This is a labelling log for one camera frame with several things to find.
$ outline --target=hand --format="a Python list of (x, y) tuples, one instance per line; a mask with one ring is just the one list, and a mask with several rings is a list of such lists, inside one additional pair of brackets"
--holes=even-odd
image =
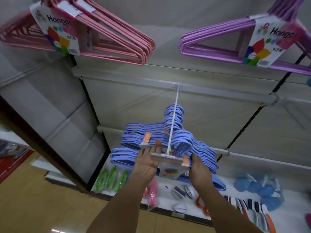
[(200, 192), (206, 187), (214, 187), (212, 173), (208, 167), (204, 165), (201, 157), (196, 154), (192, 154), (191, 160), (192, 165), (189, 171), (189, 178), (196, 191)]
[(152, 153), (161, 153), (161, 146), (152, 146), (151, 148), (141, 149), (136, 157), (132, 176), (142, 182), (144, 188), (151, 182), (156, 174), (159, 163), (151, 160)]

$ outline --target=green plastic packaged item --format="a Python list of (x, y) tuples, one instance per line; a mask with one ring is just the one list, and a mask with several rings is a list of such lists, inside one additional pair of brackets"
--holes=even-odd
[(112, 189), (116, 180), (116, 176), (117, 176), (117, 168), (114, 166), (113, 169), (111, 169), (110, 174), (108, 176), (108, 180), (105, 185), (106, 189)]
[(127, 173), (127, 170), (125, 170), (125, 171), (121, 174), (120, 181), (117, 183), (118, 186), (117, 186), (117, 188), (116, 188), (116, 192), (118, 192), (118, 191), (121, 189), (122, 185), (123, 185), (124, 183), (126, 183), (127, 174), (128, 174), (128, 173)]
[(108, 169), (104, 168), (103, 171), (101, 171), (101, 173), (98, 175), (95, 192), (101, 192), (105, 188), (108, 175)]

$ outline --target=orange ring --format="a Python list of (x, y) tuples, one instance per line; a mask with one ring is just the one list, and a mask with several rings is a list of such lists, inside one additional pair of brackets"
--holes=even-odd
[(202, 206), (202, 205), (199, 204), (200, 199), (201, 199), (200, 196), (196, 199), (196, 205), (197, 205), (198, 208), (202, 208), (203, 209), (203, 208), (205, 208), (205, 206), (204, 205)]
[(204, 207), (204, 213), (205, 213), (206, 216), (210, 216), (208, 210), (205, 207)]

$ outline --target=bundle of blue hangers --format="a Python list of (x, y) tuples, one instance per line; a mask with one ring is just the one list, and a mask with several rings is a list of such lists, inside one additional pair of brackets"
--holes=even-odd
[[(111, 162), (117, 166), (133, 168), (136, 156), (140, 150), (139, 145), (143, 141), (146, 132), (152, 133), (149, 139), (150, 145), (155, 145), (156, 140), (159, 140), (162, 142), (162, 145), (168, 146), (169, 133), (166, 133), (166, 131), (170, 131), (171, 129), (174, 106), (175, 104), (172, 104), (166, 108), (164, 112), (165, 118), (161, 123), (144, 125), (140, 123), (128, 123), (124, 135), (121, 136), (121, 145), (125, 148), (112, 149)], [(191, 156), (192, 153), (196, 153), (212, 172), (216, 189), (220, 191), (226, 190), (225, 184), (214, 175), (219, 168), (215, 160), (215, 151), (205, 143), (194, 139), (190, 132), (183, 129), (183, 115), (184, 109), (180, 105), (177, 105), (171, 140), (173, 155), (181, 157), (184, 154)], [(181, 175), (177, 180), (191, 183), (187, 175)]]

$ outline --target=black vertical strip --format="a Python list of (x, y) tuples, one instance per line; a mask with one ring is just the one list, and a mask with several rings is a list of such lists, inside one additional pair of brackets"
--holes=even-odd
[[(299, 65), (300, 62), (305, 58), (305, 54), (303, 53), (298, 60), (296, 60), (295, 65)], [(291, 72), (287, 72), (284, 77), (278, 82), (278, 84), (275, 86), (275, 88), (272, 90), (272, 92), (277, 92), (280, 87), (286, 82), (286, 79), (291, 75)], [(265, 107), (265, 105), (261, 105), (255, 113), (252, 115), (252, 117), (247, 121), (247, 123), (243, 126), (243, 128), (239, 131), (239, 133), (234, 137), (234, 139), (230, 142), (227, 149), (229, 149), (233, 143), (239, 138), (239, 136), (245, 131), (245, 129), (250, 125), (250, 123), (254, 120), (254, 118), (259, 114), (259, 112), (262, 110), (262, 108)], [(222, 154), (218, 157), (217, 162), (222, 158)]]
[[(72, 61), (73, 66), (77, 66), (76, 59), (75, 59), (75, 57), (74, 57), (73, 55), (70, 55), (70, 59), (71, 59), (71, 61)], [(79, 79), (79, 80), (80, 80), (80, 83), (81, 83), (82, 88), (83, 88), (83, 90), (84, 90), (84, 93), (85, 93), (85, 95), (86, 95), (86, 98), (87, 98), (87, 100), (88, 100), (88, 102), (89, 102), (89, 104), (90, 104), (90, 106), (91, 106), (91, 110), (92, 110), (93, 115), (94, 115), (94, 117), (95, 117), (95, 119), (96, 119), (96, 122), (97, 122), (97, 124), (99, 125), (99, 124), (100, 124), (100, 123), (99, 123), (99, 119), (98, 119), (98, 117), (97, 117), (97, 115), (96, 115), (94, 106), (93, 106), (93, 104), (92, 104), (92, 101), (91, 101), (90, 95), (89, 95), (89, 93), (88, 93), (88, 91), (87, 91), (87, 88), (86, 88), (86, 86), (85, 86), (85, 84), (84, 84), (84, 81), (83, 81), (82, 79)], [(95, 183), (95, 181), (96, 181), (96, 179), (97, 179), (97, 177), (98, 177), (98, 175), (99, 175), (99, 172), (100, 172), (101, 168), (103, 167), (103, 165), (105, 164), (105, 162), (106, 162), (106, 160), (107, 160), (109, 154), (111, 153), (111, 150), (110, 150), (110, 148), (109, 148), (107, 139), (106, 139), (106, 137), (105, 137), (105, 134), (104, 134), (103, 132), (101, 132), (101, 134), (102, 134), (102, 136), (103, 136), (103, 143), (104, 143), (104, 147), (105, 147), (106, 150), (105, 150), (105, 153), (104, 153), (103, 157), (102, 157), (101, 160), (99, 161), (97, 167), (95, 168), (95, 170), (94, 170), (92, 176), (90, 177), (90, 180), (89, 180), (88, 183), (87, 183), (87, 188), (86, 188), (86, 189), (87, 189), (88, 191), (91, 191), (91, 189), (92, 189), (92, 187), (93, 187), (93, 185), (94, 185), (94, 183)]]
[(55, 168), (67, 176), (82, 191), (86, 191), (87, 184), (63, 160), (58, 153), (14, 110), (13, 107), (0, 96), (0, 120), (19, 137), (27, 142), (35, 151), (41, 154)]

